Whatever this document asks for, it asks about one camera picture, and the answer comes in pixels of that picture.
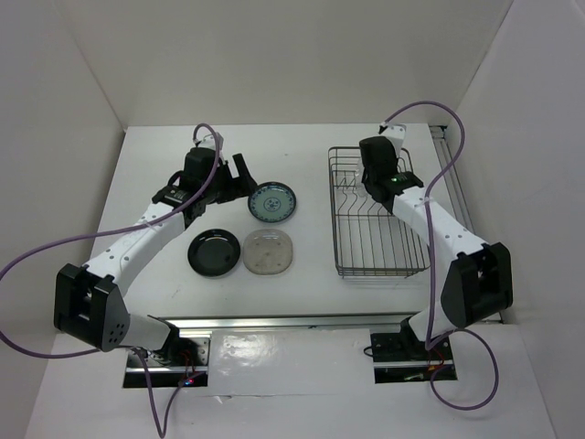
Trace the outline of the clear ribbed glass plate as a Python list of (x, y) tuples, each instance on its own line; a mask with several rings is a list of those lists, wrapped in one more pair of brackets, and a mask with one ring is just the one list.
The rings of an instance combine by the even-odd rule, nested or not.
[(354, 192), (359, 198), (367, 198), (368, 193), (363, 182), (364, 169), (357, 165), (353, 173)]

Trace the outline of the blue patterned ceramic plate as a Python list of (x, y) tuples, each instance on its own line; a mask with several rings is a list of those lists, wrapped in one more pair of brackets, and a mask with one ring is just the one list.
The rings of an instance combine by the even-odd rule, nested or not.
[(248, 197), (247, 205), (256, 220), (279, 223), (296, 211), (297, 197), (287, 185), (272, 181), (258, 185)]

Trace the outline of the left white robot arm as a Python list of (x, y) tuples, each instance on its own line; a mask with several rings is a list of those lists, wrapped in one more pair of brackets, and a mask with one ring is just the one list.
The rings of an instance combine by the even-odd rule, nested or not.
[(157, 363), (173, 363), (186, 345), (178, 328), (155, 316), (130, 314), (124, 297), (149, 262), (208, 205), (252, 194), (257, 183), (243, 155), (234, 155), (233, 162), (235, 176), (214, 150), (192, 148), (183, 169), (156, 192), (129, 231), (82, 266), (66, 264), (56, 278), (55, 328), (103, 352), (144, 348)]

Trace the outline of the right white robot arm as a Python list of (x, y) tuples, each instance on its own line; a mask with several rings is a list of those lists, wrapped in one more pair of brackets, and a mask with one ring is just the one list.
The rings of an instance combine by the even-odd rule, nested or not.
[(399, 348), (420, 358), (431, 342), (509, 308), (513, 304), (510, 251), (468, 231), (410, 171), (398, 168), (398, 138), (373, 136), (359, 142), (366, 192), (405, 222), (428, 245), (430, 304), (400, 323)]

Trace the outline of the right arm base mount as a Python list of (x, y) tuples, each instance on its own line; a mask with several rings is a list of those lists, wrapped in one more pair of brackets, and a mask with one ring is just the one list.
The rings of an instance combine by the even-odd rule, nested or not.
[(458, 380), (449, 341), (428, 351), (418, 339), (407, 346), (398, 333), (372, 333), (363, 353), (373, 361), (376, 384)]

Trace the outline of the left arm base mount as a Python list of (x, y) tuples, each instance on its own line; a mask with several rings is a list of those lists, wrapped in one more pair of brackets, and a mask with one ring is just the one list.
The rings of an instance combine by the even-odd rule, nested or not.
[(127, 355), (122, 386), (125, 389), (146, 389), (143, 363), (148, 368), (154, 389), (170, 389), (180, 382), (185, 388), (205, 388), (208, 385), (210, 337), (184, 340), (172, 357), (163, 357), (160, 351), (138, 348)]

